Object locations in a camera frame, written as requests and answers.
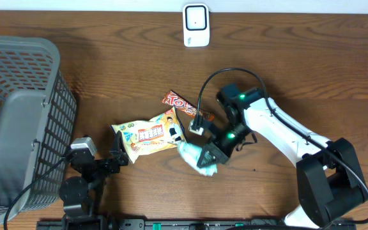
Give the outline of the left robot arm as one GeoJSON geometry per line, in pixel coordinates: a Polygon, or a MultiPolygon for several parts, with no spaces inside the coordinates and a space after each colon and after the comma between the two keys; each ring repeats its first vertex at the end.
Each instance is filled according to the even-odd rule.
{"type": "Polygon", "coordinates": [[[59,189],[65,212],[63,229],[119,229],[117,222],[98,213],[106,179],[128,165],[127,151],[120,131],[110,149],[110,158],[95,159],[97,148],[88,136],[75,139],[66,149],[63,159],[80,173],[67,178],[59,189]]]}

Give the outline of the light teal snack packet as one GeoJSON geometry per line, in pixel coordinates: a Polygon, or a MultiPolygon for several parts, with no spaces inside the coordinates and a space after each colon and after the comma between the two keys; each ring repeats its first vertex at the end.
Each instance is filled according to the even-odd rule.
{"type": "Polygon", "coordinates": [[[213,176],[215,173],[218,173],[216,165],[211,165],[204,168],[197,166],[202,150],[200,146],[196,146],[195,144],[190,144],[187,142],[181,142],[178,144],[177,149],[182,159],[184,159],[184,161],[186,161],[186,163],[199,174],[203,176],[213,176]]]}

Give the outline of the red Top chocolate bar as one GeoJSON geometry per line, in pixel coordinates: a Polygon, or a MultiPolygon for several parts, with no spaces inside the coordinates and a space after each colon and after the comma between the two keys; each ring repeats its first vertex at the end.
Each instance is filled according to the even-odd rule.
{"type": "Polygon", "coordinates": [[[192,103],[190,103],[187,99],[183,98],[181,95],[177,94],[173,90],[170,90],[162,99],[163,104],[167,104],[175,107],[179,111],[184,112],[191,118],[195,118],[197,115],[200,115],[206,121],[213,121],[215,119],[215,115],[211,112],[206,112],[204,110],[195,107],[192,103]]]}

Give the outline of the yellow snack chip bag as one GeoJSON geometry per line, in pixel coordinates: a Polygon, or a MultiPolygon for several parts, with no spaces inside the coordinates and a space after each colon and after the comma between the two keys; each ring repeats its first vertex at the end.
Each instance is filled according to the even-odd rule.
{"type": "Polygon", "coordinates": [[[123,146],[133,164],[142,155],[176,148],[187,141],[174,107],[149,121],[131,121],[111,128],[115,134],[121,132],[123,146]]]}

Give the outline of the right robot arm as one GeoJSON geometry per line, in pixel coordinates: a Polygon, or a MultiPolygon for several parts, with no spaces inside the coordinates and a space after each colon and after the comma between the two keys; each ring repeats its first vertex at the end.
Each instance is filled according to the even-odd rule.
{"type": "Polygon", "coordinates": [[[265,92],[241,92],[234,84],[217,93],[229,125],[224,130],[202,122],[212,137],[203,146],[197,166],[224,164],[246,136],[257,132],[295,166],[299,206],[284,217],[287,226],[325,228],[368,201],[368,189],[353,145],[311,132],[280,109],[265,92]]]}

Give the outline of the grey plastic mesh basket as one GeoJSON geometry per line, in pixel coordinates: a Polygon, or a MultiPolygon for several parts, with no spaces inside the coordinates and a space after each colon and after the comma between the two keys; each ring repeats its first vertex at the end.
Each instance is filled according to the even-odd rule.
{"type": "Polygon", "coordinates": [[[52,42],[0,36],[0,225],[58,198],[77,111],[59,67],[52,42]]]}

